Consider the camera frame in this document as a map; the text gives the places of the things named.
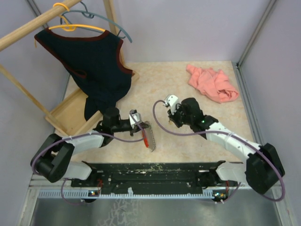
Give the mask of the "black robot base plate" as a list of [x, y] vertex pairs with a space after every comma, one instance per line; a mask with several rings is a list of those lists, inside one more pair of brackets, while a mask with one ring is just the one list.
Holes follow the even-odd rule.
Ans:
[[216, 174], [223, 161], [209, 163], [88, 163], [87, 180], [71, 179], [72, 187], [96, 187], [89, 197], [101, 195], [203, 194], [211, 186], [228, 186]]

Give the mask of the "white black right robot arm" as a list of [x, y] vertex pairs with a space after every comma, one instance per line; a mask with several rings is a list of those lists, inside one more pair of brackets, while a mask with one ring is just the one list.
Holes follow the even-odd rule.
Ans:
[[275, 147], [260, 145], [242, 138], [227, 129], [216, 118], [203, 114], [193, 97], [179, 101], [175, 95], [164, 100], [168, 117], [176, 127], [187, 125], [204, 139], [221, 145], [241, 160], [241, 163], [224, 162], [210, 174], [210, 181], [221, 186], [228, 180], [248, 184], [259, 194], [265, 194], [284, 175], [285, 170]]

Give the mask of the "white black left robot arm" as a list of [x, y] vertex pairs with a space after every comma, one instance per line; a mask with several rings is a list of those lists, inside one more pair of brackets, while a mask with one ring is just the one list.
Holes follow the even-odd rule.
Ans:
[[49, 135], [32, 158], [30, 166], [34, 174], [43, 176], [51, 183], [62, 178], [79, 179], [86, 186], [92, 187], [97, 183], [98, 175], [92, 172], [88, 163], [72, 162], [72, 156], [108, 145], [117, 139], [115, 133], [129, 132], [133, 136], [139, 131], [145, 133], [148, 126], [136, 110], [131, 110], [129, 118], [123, 120], [118, 108], [109, 108], [97, 126], [86, 134], [68, 137]]

